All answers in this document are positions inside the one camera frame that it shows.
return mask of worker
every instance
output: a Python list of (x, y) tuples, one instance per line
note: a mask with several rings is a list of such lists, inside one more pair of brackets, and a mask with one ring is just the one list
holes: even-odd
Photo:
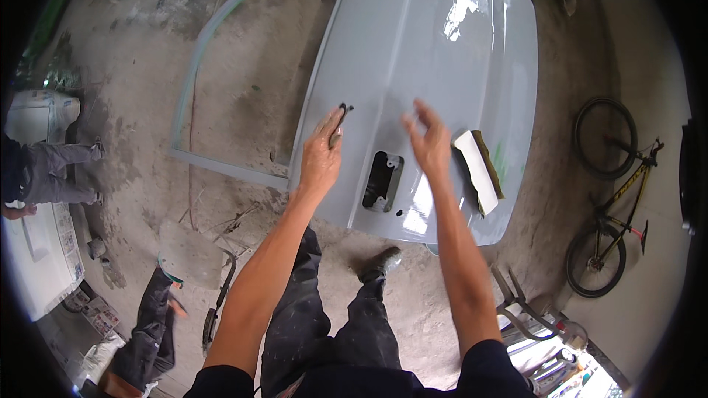
[[(414, 105), (418, 121), (403, 116), (402, 122), (435, 200), (440, 266), (462, 358), (456, 396), (533, 397), (507, 355), (489, 271), (458, 208), (449, 176), (450, 130), (422, 101)], [(401, 369), (383, 304), (386, 275), (401, 261), (397, 248), (386, 249), (359, 271), (362, 287), (349, 305), (349, 322), (335, 337), (328, 336), (330, 322), (317, 290), (321, 252), (308, 223), (337, 180), (342, 115), (341, 109), (332, 110), (305, 142), (299, 185), (278, 224), (235, 279), (186, 398), (252, 397), (264, 333), (264, 398), (441, 395)]]
[[(103, 204), (100, 191), (79, 188), (58, 177), (59, 171), (71, 163), (84, 163), (105, 157), (100, 137), (93, 146), (20, 143), (2, 134), (2, 215), (10, 220), (37, 213), (39, 203)], [(19, 200), (22, 208), (9, 208), (6, 203)]]
[(175, 315), (186, 317), (187, 311), (170, 293), (172, 286), (180, 283), (157, 266), (142, 294), (130, 340), (115, 352), (98, 385), (84, 382), (82, 396), (147, 397), (159, 376), (174, 367)]

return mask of bicycle frame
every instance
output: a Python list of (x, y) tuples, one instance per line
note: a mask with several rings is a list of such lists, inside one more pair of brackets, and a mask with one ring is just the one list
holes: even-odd
[[(644, 188), (646, 187), (646, 181), (649, 177), (649, 171), (651, 170), (652, 167), (655, 167), (657, 165), (656, 163), (656, 154), (658, 151), (664, 146), (663, 143), (659, 141), (659, 138), (656, 138), (656, 146), (652, 147), (651, 152), (649, 156), (646, 156), (638, 151), (634, 151), (629, 149), (629, 147), (624, 146), (620, 144), (622, 148), (627, 151), (630, 154), (634, 154), (637, 158), (639, 158), (642, 161), (642, 164), (639, 165), (639, 167), (634, 171), (632, 176), (627, 179), (627, 181), (624, 182), (622, 187), (620, 187), (615, 194), (610, 197), (605, 204), (602, 206), (599, 206), (596, 208), (596, 221), (597, 221), (597, 230), (595, 232), (595, 259), (598, 259), (599, 261), (603, 261), (607, 254), (615, 249), (615, 246), (617, 243), (620, 242), (622, 237), (624, 237), (624, 233), (626, 233), (628, 230), (632, 230), (632, 218), (634, 217), (634, 213), (636, 212), (636, 208), (639, 205), (639, 201), (642, 199), (642, 195), (644, 193)], [(632, 211), (629, 213), (629, 216), (627, 218), (626, 222), (622, 222), (620, 219), (612, 217), (607, 213), (607, 211), (610, 210), (612, 205), (614, 205), (622, 196), (624, 193), (627, 192), (627, 190), (643, 175), (642, 179), (642, 186), (639, 188), (639, 193), (636, 195), (636, 200), (634, 201), (634, 206), (632, 207)], [(612, 243), (605, 249), (604, 252), (600, 255), (600, 224), (601, 222), (612, 222), (618, 226), (622, 227), (622, 231), (619, 233), (617, 238), (615, 238)], [(640, 236), (640, 239), (642, 239), (642, 254), (643, 254), (643, 234)]]

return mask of black pants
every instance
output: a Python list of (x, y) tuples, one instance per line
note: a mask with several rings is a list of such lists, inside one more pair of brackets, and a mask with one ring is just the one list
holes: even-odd
[(172, 280), (155, 268), (137, 311), (137, 324), (125, 346), (113, 356), (111, 372), (138, 390), (175, 365), (174, 310), (167, 306)]
[(300, 242), (288, 287), (265, 333), (261, 365), (264, 398), (281, 392), (305, 370), (331, 364), (401, 368), (398, 342), (383, 303), (383, 273), (365, 279), (349, 304), (349, 322), (336, 336), (322, 310), (317, 269), (322, 251), (309, 227)]

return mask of shirt sleeve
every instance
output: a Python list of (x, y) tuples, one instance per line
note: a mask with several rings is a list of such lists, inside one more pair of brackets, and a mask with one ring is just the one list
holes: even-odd
[(253, 398), (253, 378), (234, 366), (201, 369), (184, 398)]
[(511, 364), (506, 347), (497, 340), (475, 344), (462, 360), (458, 392), (474, 397), (534, 397), (526, 378)]

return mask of dirty floor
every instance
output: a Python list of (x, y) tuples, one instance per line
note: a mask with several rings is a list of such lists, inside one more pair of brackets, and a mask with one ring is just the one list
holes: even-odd
[[(258, 246), (287, 200), (286, 193), (264, 186), (190, 170), (168, 154), (172, 113), (192, 47), (216, 1), (72, 0), (59, 25), (58, 34), (71, 32), (75, 64), (84, 83), (91, 83), (79, 139), (88, 143), (101, 134), (108, 150), (105, 160), (84, 170), (106, 194), (104, 207), (86, 212), (93, 232), (107, 244), (111, 267), (84, 255), (86, 280), (118, 311), (119, 331), (126, 336), (155, 267), (163, 220), (177, 221), (205, 188), (192, 219), (205, 236), (214, 237), (218, 229), (210, 227), (258, 201), (262, 207), (229, 235), (240, 252)], [(298, 94), (309, 79), (302, 69), (313, 34), (316, 39), (321, 31), (322, 1), (246, 0), (226, 18), (199, 70), (194, 150), (259, 169), (284, 169), (282, 157), (289, 151), (282, 139), (296, 125)], [(557, 0), (533, 1), (539, 77), (530, 153), (506, 235), (483, 248), (489, 263), (516, 272), (529, 298), (559, 291), (566, 245), (590, 212), (588, 191), (599, 190), (571, 154), (573, 114), (591, 97), (618, 97), (610, 74), (614, 55), (603, 36), (597, 0), (578, 0), (572, 17)], [(346, 306), (359, 287), (349, 261), (394, 242), (319, 218), (312, 226), (322, 245), (319, 290), (334, 334), (346, 322)], [(403, 369), (427, 387), (449, 389), (456, 384), (460, 359), (438, 257), (418, 244), (395, 244), (403, 250), (403, 263), (389, 277), (385, 304)], [(243, 253), (239, 268), (250, 255)], [(177, 295), (190, 315), (176, 324), (177, 365), (159, 388), (181, 397), (202, 365), (202, 325), (218, 293), (187, 285)], [(496, 295), (500, 302), (498, 289)]]

